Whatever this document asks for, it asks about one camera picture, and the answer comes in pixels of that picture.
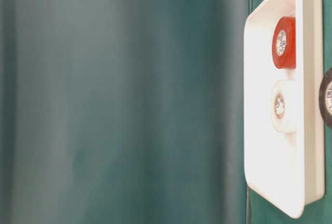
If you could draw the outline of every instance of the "red electrical tape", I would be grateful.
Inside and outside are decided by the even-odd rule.
[[[277,68],[296,67],[295,18],[282,17],[276,24],[272,57]]]

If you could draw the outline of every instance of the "black electrical tape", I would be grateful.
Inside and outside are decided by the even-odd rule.
[[[332,129],[332,68],[325,73],[321,82],[319,101],[322,118]]]

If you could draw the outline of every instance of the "white tape roll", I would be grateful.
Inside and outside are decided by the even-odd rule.
[[[280,80],[274,84],[271,97],[271,120],[277,132],[296,132],[297,91],[293,80]]]

